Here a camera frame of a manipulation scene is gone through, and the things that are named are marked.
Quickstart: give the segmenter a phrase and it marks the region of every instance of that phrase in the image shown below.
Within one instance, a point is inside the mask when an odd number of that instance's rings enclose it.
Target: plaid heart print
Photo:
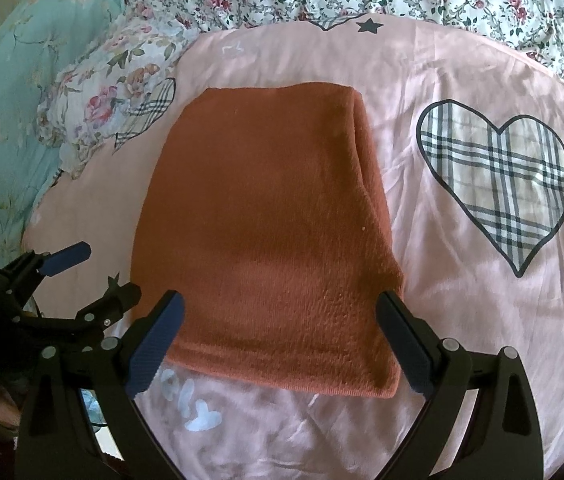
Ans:
[[[114,151],[119,150],[128,140],[144,133],[162,117],[175,97],[175,79],[166,78],[158,83],[153,92],[146,95],[139,107],[131,110],[122,128],[116,133]]]
[[[427,107],[418,147],[436,180],[520,278],[564,222],[564,144],[520,115],[501,127],[461,103]]]
[[[344,23],[360,18],[361,16],[365,16],[365,14],[347,14],[345,16],[336,16],[335,18],[325,18],[319,22],[315,20],[307,21],[316,27],[320,27],[324,32],[329,32],[332,28],[335,28],[338,25],[344,25]]]

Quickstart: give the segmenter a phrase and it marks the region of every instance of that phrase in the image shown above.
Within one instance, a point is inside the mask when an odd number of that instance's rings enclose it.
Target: black star print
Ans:
[[[115,277],[108,276],[108,288],[107,291],[104,293],[105,296],[111,296],[121,288],[120,283],[118,283],[118,280],[120,280],[119,272]]]
[[[360,26],[360,30],[358,32],[372,32],[373,34],[377,34],[377,29],[383,27],[383,23],[376,23],[371,18],[366,20],[366,22],[356,22]]]

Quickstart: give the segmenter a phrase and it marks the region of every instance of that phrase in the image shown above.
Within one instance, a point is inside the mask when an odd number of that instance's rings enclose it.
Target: folded towel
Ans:
[[[361,95],[308,83],[208,89],[173,126],[134,241],[144,316],[184,295],[168,357],[215,376],[391,397],[375,320],[402,273]]]

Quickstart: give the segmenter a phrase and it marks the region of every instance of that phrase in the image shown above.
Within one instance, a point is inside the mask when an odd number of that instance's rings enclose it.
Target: teal floral blanket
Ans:
[[[122,10],[123,0],[23,0],[0,27],[0,266],[20,254],[59,167],[59,147],[36,131],[44,89]]]

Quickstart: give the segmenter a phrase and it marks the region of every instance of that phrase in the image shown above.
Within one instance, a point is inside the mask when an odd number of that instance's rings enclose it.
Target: pink bedsheet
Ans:
[[[104,292],[107,276],[128,280],[160,147],[205,88],[352,86],[374,131],[404,301],[469,350],[520,352],[548,478],[564,461],[564,83],[485,38],[376,15],[326,31],[303,22],[205,34],[176,81],[161,119],[118,152],[107,144],[34,213],[28,247],[86,240],[93,249],[89,262],[43,283],[42,310],[72,316]],[[437,468],[450,464],[474,398],[466,396]],[[404,378],[393,399],[326,397],[164,363],[137,402],[190,479],[362,480],[380,471],[423,399]]]

